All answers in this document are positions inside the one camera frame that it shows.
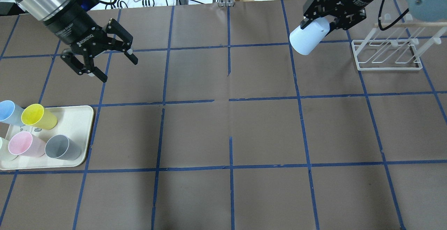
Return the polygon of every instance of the pink cup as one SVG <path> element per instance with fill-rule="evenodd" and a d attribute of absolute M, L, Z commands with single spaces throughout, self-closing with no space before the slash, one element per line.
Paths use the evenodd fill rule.
<path fill-rule="evenodd" d="M 45 154 L 45 142 L 27 131 L 17 133 L 11 138 L 8 150 L 13 155 L 40 157 Z"/>

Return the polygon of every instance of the silver cylinder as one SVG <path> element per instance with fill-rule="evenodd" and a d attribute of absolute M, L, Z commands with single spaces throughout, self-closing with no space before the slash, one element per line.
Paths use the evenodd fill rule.
<path fill-rule="evenodd" d="M 64 8 L 70 0 L 22 0 L 20 8 L 27 10 L 39 21 L 45 21 Z"/>

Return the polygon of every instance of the plastic cup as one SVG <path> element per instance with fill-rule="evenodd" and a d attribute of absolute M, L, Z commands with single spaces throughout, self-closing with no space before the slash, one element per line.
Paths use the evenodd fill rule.
<path fill-rule="evenodd" d="M 306 28 L 298 26 L 290 33 L 290 44 L 302 55 L 308 55 L 323 40 L 330 30 L 329 21 L 325 18 L 317 18 Z"/>
<path fill-rule="evenodd" d="M 23 126 L 21 116 L 23 109 L 13 101 L 6 100 L 0 102 L 0 122 L 11 125 Z"/>
<path fill-rule="evenodd" d="M 8 149 L 13 155 L 40 157 L 45 154 L 45 142 L 27 131 L 22 131 L 11 138 Z"/>
<path fill-rule="evenodd" d="M 57 118 L 40 104 L 28 106 L 22 113 L 22 122 L 25 125 L 51 130 L 57 124 Z"/>
<path fill-rule="evenodd" d="M 8 150 L 9 141 L 0 137 L 0 160 L 11 161 L 15 160 L 17 155 L 13 155 Z"/>
<path fill-rule="evenodd" d="M 80 156 L 81 148 L 67 136 L 56 135 L 46 143 L 45 154 L 51 158 L 75 160 Z"/>

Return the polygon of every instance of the tray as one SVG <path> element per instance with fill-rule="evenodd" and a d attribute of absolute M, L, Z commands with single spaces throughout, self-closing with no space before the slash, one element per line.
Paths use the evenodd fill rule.
<path fill-rule="evenodd" d="M 51 130 L 40 128 L 10 125 L 5 139 L 8 141 L 21 131 L 28 131 L 47 142 L 56 135 L 66 135 L 81 147 L 81 154 L 75 160 L 60 160 L 50 158 L 47 155 L 41 157 L 18 156 L 11 161 L 0 160 L 0 170 L 17 170 L 27 168 L 57 168 L 74 167 L 80 165 L 87 153 L 90 140 L 90 131 L 93 124 L 94 110 L 90 106 L 69 106 L 47 108 L 57 117 L 57 125 Z"/>

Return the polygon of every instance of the blue cup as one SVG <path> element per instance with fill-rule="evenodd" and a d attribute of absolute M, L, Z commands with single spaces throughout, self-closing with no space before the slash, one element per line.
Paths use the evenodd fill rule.
<path fill-rule="evenodd" d="M 0 102 L 0 122 L 11 125 L 23 126 L 22 113 L 24 109 L 13 101 L 6 100 Z"/>

